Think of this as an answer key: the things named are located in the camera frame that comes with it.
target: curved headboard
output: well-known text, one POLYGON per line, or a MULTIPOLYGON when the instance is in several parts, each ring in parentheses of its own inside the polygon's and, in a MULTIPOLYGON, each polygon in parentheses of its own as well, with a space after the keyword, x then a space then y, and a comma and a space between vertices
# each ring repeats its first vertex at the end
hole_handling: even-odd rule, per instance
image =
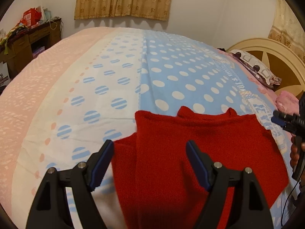
POLYGON ((274 88, 277 95, 282 90, 286 90, 300 98, 305 91, 305 64, 282 43, 267 38, 253 38, 238 42, 227 51, 233 49, 242 50, 257 57, 273 74, 282 79, 282 83, 274 88))

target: pillow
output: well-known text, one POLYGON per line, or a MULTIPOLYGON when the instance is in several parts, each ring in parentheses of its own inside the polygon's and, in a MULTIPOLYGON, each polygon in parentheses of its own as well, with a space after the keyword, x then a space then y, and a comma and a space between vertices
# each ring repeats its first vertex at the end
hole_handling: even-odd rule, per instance
POLYGON ((273 89, 273 85, 280 85, 282 79, 274 75, 263 62, 254 57, 248 52, 242 50, 230 51, 233 57, 238 60, 242 65, 264 86, 273 89))

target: blue gripper pad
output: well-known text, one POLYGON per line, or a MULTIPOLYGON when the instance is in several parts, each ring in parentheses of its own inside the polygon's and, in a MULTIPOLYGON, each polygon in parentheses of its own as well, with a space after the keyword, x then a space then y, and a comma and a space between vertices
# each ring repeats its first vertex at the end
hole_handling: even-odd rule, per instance
POLYGON ((274 117, 274 116, 271 117, 271 122, 279 125, 280 127, 286 126, 286 122, 285 121, 281 120, 280 118, 274 117))
POLYGON ((101 149, 93 153, 87 161, 87 173, 85 175, 90 191, 101 185, 106 170, 114 154, 114 145, 111 140, 106 140, 101 149))
POLYGON ((195 172, 197 180, 201 187, 210 191, 214 184, 213 161, 206 153, 202 153, 196 143, 189 140, 186 143, 186 155, 195 172))

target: pink pillow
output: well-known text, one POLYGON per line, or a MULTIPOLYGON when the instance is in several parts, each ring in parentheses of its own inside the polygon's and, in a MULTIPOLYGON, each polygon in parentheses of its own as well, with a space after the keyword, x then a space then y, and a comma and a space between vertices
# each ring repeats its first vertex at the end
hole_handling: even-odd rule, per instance
POLYGON ((287 114, 299 115, 299 100, 290 92, 283 90, 276 98, 276 107, 287 114))

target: white wall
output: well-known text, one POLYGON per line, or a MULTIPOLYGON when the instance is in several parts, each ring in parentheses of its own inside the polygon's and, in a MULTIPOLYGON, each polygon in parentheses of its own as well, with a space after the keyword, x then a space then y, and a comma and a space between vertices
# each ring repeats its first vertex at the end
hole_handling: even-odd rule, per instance
POLYGON ((16 14, 20 14, 21 18, 22 13, 31 6, 43 4, 52 11, 53 16, 62 18, 63 37, 89 27, 133 27, 180 34, 215 47, 228 48, 250 37, 267 37, 276 4, 276 0, 172 0, 169 21, 159 22, 133 17, 75 21, 75 2, 76 0, 15 0, 5 15, 4 23, 7 25, 8 18, 16 18, 16 14), (22 12, 17 13, 12 9, 16 8, 16 4, 25 7, 21 9, 22 12))
POLYGON ((38 7, 42 0, 15 0, 0 21, 0 30, 8 33, 23 17, 23 13, 30 8, 38 7))

